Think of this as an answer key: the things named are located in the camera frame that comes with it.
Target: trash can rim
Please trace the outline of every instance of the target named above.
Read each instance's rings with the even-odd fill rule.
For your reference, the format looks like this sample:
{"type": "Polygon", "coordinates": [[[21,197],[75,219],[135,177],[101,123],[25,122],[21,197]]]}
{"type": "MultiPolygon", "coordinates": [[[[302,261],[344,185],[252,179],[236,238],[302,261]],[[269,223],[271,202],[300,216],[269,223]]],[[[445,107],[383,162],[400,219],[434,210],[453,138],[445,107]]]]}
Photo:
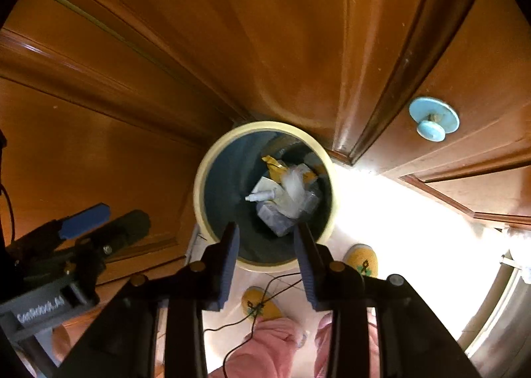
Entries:
{"type": "MultiPolygon", "coordinates": [[[[209,169],[216,159],[216,157],[232,142],[234,142],[239,137],[242,137],[244,135],[251,134],[253,132],[261,132],[261,131],[278,131],[283,132],[285,134],[292,135],[293,137],[298,138],[301,140],[304,144],[306,144],[312,151],[315,152],[315,154],[322,160],[323,165],[325,166],[325,169],[327,170],[328,177],[330,180],[330,189],[331,189],[331,205],[330,205],[330,215],[327,221],[327,224],[325,226],[325,229],[323,230],[321,236],[318,239],[318,243],[325,243],[332,234],[332,230],[334,229],[334,219],[337,213],[337,198],[336,198],[336,191],[335,191],[335,170],[334,165],[332,163],[332,160],[330,159],[330,156],[328,156],[328,153],[326,153],[326,150],[320,145],[317,140],[315,140],[314,137],[310,136],[306,132],[302,131],[299,128],[296,128],[294,126],[291,126],[287,123],[282,122],[272,122],[272,121],[262,121],[262,122],[252,122],[247,123],[242,126],[239,126],[237,128],[234,128],[227,132],[225,135],[223,135],[221,138],[219,138],[213,145],[210,147],[208,152],[203,157],[203,160],[201,160],[201,163],[199,164],[199,167],[197,169],[197,174],[195,176],[194,180],[194,188],[193,188],[193,204],[194,204],[194,212],[195,212],[195,218],[197,220],[197,224],[199,225],[199,229],[201,231],[201,234],[205,236],[207,241],[209,243],[217,243],[219,242],[219,239],[215,236],[213,229],[211,228],[210,224],[206,220],[206,212],[204,208],[204,199],[203,199],[203,193],[204,193],[204,185],[206,182],[206,177],[208,176],[209,169]]],[[[286,261],[284,263],[279,263],[275,265],[259,265],[257,263],[247,261],[242,258],[238,258],[237,264],[239,267],[242,267],[246,270],[252,271],[252,272],[261,272],[261,273],[270,273],[270,272],[282,272],[286,270],[290,270],[297,265],[296,259],[291,259],[289,261],[286,261]]]]}

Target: trash can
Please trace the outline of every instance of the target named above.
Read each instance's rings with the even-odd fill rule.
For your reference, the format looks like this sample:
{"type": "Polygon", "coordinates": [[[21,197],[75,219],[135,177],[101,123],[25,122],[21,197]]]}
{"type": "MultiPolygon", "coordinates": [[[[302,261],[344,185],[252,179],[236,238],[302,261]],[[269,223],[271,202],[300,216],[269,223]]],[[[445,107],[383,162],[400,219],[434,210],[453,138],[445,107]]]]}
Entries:
{"type": "Polygon", "coordinates": [[[325,242],[334,227],[337,201],[334,166],[325,149],[300,129],[279,122],[253,122],[222,136],[206,153],[194,183],[194,211],[201,234],[218,242],[228,222],[240,227],[237,264],[250,271],[279,272],[296,266],[293,232],[277,237],[257,216],[256,203],[245,197],[267,174],[263,156],[288,165],[305,163],[318,175],[322,199],[310,216],[316,242],[325,242]]]}

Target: screw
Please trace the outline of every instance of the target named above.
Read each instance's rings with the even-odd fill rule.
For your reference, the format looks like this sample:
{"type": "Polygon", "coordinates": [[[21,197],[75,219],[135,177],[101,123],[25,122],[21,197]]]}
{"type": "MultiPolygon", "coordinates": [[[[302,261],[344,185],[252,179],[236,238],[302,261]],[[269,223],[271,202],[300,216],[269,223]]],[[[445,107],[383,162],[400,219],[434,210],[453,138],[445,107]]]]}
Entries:
{"type": "Polygon", "coordinates": [[[332,261],[330,264],[328,264],[328,267],[330,267],[331,271],[337,273],[340,273],[344,270],[344,264],[341,261],[332,261]]]}
{"type": "Polygon", "coordinates": [[[204,269],[206,269],[206,264],[203,261],[190,263],[190,270],[194,273],[202,272],[204,269]]]}
{"type": "Polygon", "coordinates": [[[67,262],[65,263],[65,269],[64,269],[65,273],[66,273],[66,274],[70,274],[70,273],[72,273],[74,270],[75,270],[75,264],[74,264],[74,263],[71,263],[70,261],[67,261],[67,262]]]}
{"type": "Polygon", "coordinates": [[[399,274],[392,274],[389,276],[389,282],[395,287],[401,287],[404,284],[404,278],[399,274]]]}
{"type": "Polygon", "coordinates": [[[131,285],[134,287],[140,287],[141,285],[144,285],[145,282],[148,280],[147,277],[143,274],[135,274],[131,276],[131,279],[129,279],[129,282],[131,282],[131,285]]]}

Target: wooden door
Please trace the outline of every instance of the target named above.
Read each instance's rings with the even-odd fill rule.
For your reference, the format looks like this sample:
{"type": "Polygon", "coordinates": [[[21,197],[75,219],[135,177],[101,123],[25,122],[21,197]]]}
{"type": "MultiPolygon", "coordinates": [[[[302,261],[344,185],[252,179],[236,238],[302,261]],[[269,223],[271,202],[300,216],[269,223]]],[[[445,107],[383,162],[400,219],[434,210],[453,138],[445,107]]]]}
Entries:
{"type": "Polygon", "coordinates": [[[294,124],[349,162],[381,132],[371,113],[404,103],[474,0],[55,1],[186,72],[231,119],[294,124]]]}
{"type": "Polygon", "coordinates": [[[531,27],[516,2],[475,0],[417,96],[454,107],[457,132],[424,140],[407,104],[355,166],[476,219],[531,224],[531,27]]]}
{"type": "MultiPolygon", "coordinates": [[[[19,0],[0,30],[2,182],[16,238],[100,202],[112,218],[150,215],[150,235],[108,261],[104,292],[132,273],[183,261],[195,171],[233,124],[189,74],[131,39],[138,44],[57,0],[19,0]]],[[[9,213],[0,210],[9,244],[9,213]]]]}

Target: black cable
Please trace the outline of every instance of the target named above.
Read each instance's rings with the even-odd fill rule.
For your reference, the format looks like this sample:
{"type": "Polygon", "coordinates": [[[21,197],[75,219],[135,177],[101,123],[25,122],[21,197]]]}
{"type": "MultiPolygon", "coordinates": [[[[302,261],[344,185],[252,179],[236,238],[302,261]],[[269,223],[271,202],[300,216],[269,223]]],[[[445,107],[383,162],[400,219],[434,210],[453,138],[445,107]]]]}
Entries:
{"type": "MultiPolygon", "coordinates": [[[[289,273],[289,274],[283,274],[283,275],[280,275],[280,276],[276,276],[274,277],[273,279],[271,279],[269,281],[269,283],[267,284],[267,287],[265,288],[265,290],[267,291],[267,288],[269,288],[269,285],[271,284],[271,282],[273,282],[274,280],[277,280],[277,279],[280,279],[281,277],[286,277],[286,276],[296,276],[300,273],[289,273]]],[[[245,316],[243,317],[241,320],[235,322],[235,323],[230,323],[230,324],[225,324],[225,325],[222,325],[221,327],[218,327],[217,329],[204,329],[203,330],[203,334],[205,334],[206,332],[217,332],[219,330],[222,330],[226,327],[231,327],[233,325],[237,325],[237,324],[241,324],[242,322],[244,322],[247,318],[249,318],[252,314],[254,314],[255,311],[257,311],[260,307],[263,307],[264,304],[266,304],[269,300],[271,300],[273,297],[276,297],[277,295],[279,295],[280,293],[284,292],[285,290],[282,290],[281,292],[278,292],[276,293],[274,296],[271,296],[269,299],[267,300],[264,300],[264,302],[260,302],[258,303],[254,308],[251,309],[251,311],[245,316]]]]}
{"type": "Polygon", "coordinates": [[[7,190],[3,184],[0,184],[0,190],[5,195],[5,200],[7,201],[7,208],[9,209],[9,216],[11,217],[11,243],[13,243],[15,241],[15,214],[13,213],[13,206],[11,205],[9,194],[7,193],[7,190]]]}
{"type": "MultiPolygon", "coordinates": [[[[273,282],[274,280],[276,279],[279,279],[280,277],[283,277],[283,276],[294,276],[294,275],[297,275],[297,274],[300,274],[300,273],[290,273],[290,274],[284,274],[284,275],[281,275],[281,276],[277,276],[277,277],[274,277],[273,279],[271,279],[268,283],[267,283],[267,286],[265,287],[265,290],[264,290],[264,294],[262,295],[262,299],[260,300],[260,302],[258,303],[256,309],[258,309],[259,307],[262,307],[267,301],[269,300],[272,300],[274,297],[276,297],[277,295],[283,293],[284,291],[287,291],[289,290],[290,288],[294,287],[296,284],[300,283],[301,280],[295,282],[295,283],[292,283],[290,286],[288,286],[287,288],[283,289],[282,291],[280,292],[277,292],[274,296],[271,296],[270,298],[268,298],[267,300],[265,300],[266,298],[266,293],[267,293],[267,289],[269,288],[269,285],[271,285],[271,282],[273,282]]],[[[241,348],[243,347],[243,345],[245,345],[247,342],[249,342],[251,339],[253,339],[253,336],[254,336],[254,325],[256,324],[257,322],[257,317],[258,317],[258,313],[256,315],[254,315],[254,318],[253,318],[253,325],[251,326],[251,336],[249,337],[249,339],[246,339],[245,341],[243,341],[242,343],[240,343],[240,345],[238,345],[237,347],[233,348],[232,350],[230,350],[227,355],[225,356],[225,358],[223,359],[223,375],[225,378],[228,378],[227,376],[227,369],[225,369],[225,364],[227,363],[227,359],[228,357],[234,352],[236,351],[238,348],[241,348]]]]}

